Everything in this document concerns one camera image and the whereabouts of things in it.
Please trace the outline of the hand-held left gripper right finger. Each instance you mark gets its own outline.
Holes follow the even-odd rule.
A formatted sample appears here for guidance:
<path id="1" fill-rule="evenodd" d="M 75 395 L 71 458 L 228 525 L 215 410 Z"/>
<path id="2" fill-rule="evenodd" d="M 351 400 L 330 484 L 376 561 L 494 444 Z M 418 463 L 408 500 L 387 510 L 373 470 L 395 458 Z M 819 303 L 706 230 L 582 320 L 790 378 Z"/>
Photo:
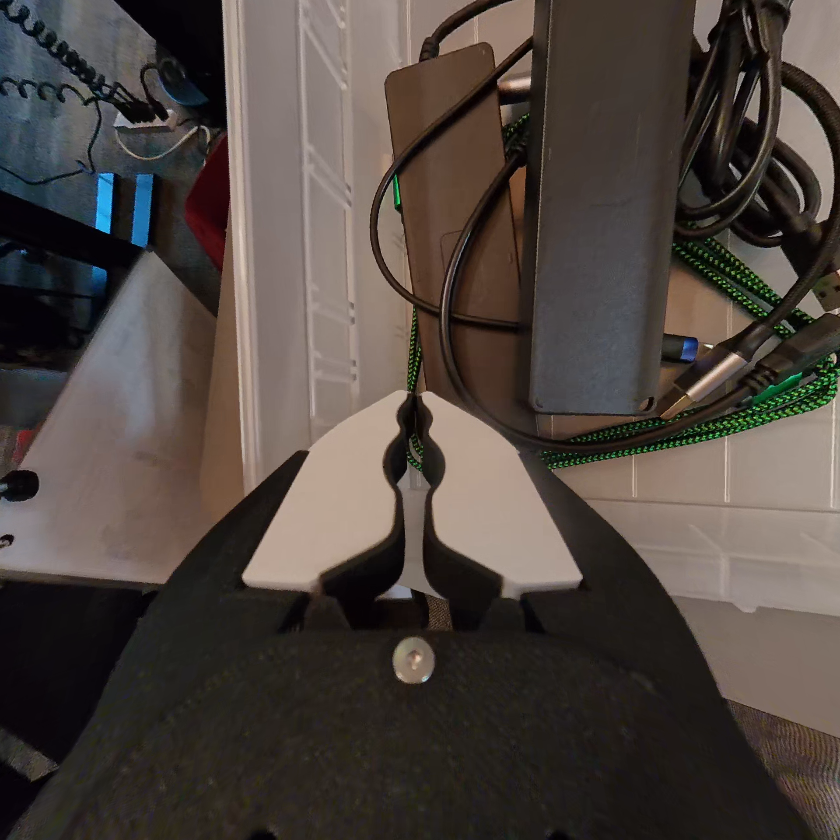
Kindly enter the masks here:
<path id="1" fill-rule="evenodd" d="M 583 580 L 519 452 L 491 426 L 441 397 L 416 399 L 428 484 L 423 568 L 448 601 L 520 600 Z"/>

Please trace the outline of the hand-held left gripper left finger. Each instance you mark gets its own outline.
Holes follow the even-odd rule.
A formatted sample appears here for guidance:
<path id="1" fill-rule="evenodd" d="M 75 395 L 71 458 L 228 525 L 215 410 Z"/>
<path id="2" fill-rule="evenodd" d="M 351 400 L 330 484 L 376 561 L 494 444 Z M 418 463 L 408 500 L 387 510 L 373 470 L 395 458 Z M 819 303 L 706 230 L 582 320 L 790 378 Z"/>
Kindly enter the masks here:
<path id="1" fill-rule="evenodd" d="M 380 596 L 400 579 L 414 399 L 396 391 L 321 437 L 304 457 L 243 574 L 252 589 Z"/>

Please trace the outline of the clear plastic storage box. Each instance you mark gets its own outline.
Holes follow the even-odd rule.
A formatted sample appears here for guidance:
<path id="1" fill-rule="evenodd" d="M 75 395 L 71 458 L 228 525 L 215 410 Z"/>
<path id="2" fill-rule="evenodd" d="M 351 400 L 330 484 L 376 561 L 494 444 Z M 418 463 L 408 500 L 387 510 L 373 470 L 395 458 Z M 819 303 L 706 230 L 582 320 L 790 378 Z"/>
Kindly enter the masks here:
<path id="1" fill-rule="evenodd" d="M 371 256 L 384 81 L 466 2 L 223 2 L 247 489 L 404 386 L 410 311 Z M 559 471 L 672 595 L 838 615 L 838 401 Z"/>

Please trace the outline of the blue metallic plug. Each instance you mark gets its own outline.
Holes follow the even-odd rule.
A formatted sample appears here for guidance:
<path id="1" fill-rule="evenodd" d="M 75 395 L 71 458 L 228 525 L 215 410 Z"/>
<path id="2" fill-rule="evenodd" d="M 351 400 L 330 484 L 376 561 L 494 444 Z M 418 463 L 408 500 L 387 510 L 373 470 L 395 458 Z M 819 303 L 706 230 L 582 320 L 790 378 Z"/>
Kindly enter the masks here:
<path id="1" fill-rule="evenodd" d="M 665 333 L 661 345 L 660 360 L 665 364 L 693 364 L 713 350 L 711 343 L 674 333 Z"/>

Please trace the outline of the dark grey usb hub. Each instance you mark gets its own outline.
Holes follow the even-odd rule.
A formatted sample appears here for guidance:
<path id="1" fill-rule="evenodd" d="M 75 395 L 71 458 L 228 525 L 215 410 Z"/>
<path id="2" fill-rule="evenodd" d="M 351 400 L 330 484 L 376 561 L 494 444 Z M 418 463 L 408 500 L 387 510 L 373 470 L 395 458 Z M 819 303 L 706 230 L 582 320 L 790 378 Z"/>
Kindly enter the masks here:
<path id="1" fill-rule="evenodd" d="M 535 3 L 520 357 L 536 413 L 653 404 L 695 10 Z"/>

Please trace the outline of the white board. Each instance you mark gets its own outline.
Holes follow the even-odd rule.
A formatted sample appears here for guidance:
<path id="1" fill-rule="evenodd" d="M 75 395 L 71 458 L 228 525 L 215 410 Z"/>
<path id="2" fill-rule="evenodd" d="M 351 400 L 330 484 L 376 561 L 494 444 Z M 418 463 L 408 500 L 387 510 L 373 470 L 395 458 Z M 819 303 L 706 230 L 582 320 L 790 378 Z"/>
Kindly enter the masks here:
<path id="1" fill-rule="evenodd" d="M 199 477 L 215 329 L 142 252 L 24 457 L 37 493 L 2 501 L 3 579 L 166 582 L 212 526 Z"/>

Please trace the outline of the black power adapter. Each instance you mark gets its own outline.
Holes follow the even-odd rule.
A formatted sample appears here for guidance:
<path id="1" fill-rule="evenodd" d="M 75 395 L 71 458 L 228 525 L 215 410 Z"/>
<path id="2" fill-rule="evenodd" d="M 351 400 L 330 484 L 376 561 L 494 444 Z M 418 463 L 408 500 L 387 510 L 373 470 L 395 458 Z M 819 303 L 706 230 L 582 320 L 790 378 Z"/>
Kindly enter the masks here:
<path id="1" fill-rule="evenodd" d="M 395 154 L 456 105 L 496 67 L 480 42 L 395 70 L 385 100 Z M 413 291 L 437 306 L 461 229 L 505 162 L 496 93 L 460 118 L 398 176 Z M 509 191 L 488 218 L 460 277 L 455 313 L 516 322 L 520 271 Z M 494 416 L 523 431 L 530 411 L 518 398 L 518 337 L 453 324 L 459 369 L 471 393 Z"/>

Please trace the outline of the red plastic container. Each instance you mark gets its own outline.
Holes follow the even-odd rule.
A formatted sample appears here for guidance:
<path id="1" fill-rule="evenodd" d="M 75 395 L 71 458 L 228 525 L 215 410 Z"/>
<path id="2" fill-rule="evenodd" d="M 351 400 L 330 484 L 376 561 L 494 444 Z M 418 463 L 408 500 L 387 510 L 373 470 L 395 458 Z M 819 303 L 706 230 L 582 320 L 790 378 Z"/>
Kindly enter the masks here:
<path id="1" fill-rule="evenodd" d="M 184 204 L 185 224 L 218 271 L 224 267 L 229 205 L 228 134 L 223 132 Z"/>

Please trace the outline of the white power strip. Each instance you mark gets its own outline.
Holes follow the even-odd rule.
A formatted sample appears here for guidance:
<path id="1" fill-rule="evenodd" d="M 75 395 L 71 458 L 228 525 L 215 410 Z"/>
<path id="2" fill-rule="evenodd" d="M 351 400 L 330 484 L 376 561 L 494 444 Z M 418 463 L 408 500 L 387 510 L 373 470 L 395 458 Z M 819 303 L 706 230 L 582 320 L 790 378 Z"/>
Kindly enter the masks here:
<path id="1" fill-rule="evenodd" d="M 118 112 L 114 120 L 113 128 L 118 133 L 171 133 L 177 128 L 178 116 L 172 109 L 167 109 L 166 118 L 154 117 L 148 121 L 130 122 L 124 115 Z"/>

